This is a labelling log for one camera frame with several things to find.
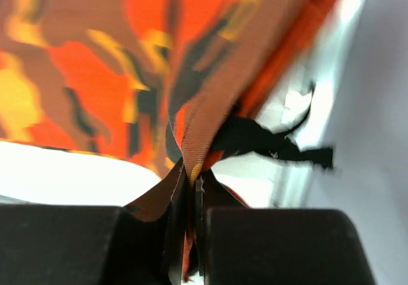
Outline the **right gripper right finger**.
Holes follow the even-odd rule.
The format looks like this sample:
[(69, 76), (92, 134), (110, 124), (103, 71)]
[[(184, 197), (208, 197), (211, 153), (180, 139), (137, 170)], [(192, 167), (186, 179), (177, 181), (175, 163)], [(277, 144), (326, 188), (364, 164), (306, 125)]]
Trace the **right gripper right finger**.
[(212, 172), (195, 183), (205, 284), (373, 284), (358, 232), (335, 209), (249, 208)]

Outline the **orange camouflage trousers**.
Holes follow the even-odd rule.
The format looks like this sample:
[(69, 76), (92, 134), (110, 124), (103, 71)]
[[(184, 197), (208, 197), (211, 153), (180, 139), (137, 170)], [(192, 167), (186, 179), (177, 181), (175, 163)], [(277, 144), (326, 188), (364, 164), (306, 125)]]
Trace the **orange camouflage trousers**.
[(333, 169), (301, 149), (301, 116), (256, 116), (338, 0), (1, 0), (1, 142), (104, 156), (161, 181), (186, 172), (182, 281), (199, 271), (195, 183), (256, 153)]

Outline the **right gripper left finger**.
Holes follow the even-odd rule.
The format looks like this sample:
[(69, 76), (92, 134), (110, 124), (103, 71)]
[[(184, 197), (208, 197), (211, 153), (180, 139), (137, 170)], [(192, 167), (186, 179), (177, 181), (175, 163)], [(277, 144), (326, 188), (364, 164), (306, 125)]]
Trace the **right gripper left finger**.
[(187, 183), (178, 162), (125, 207), (1, 205), (2, 284), (180, 284)]

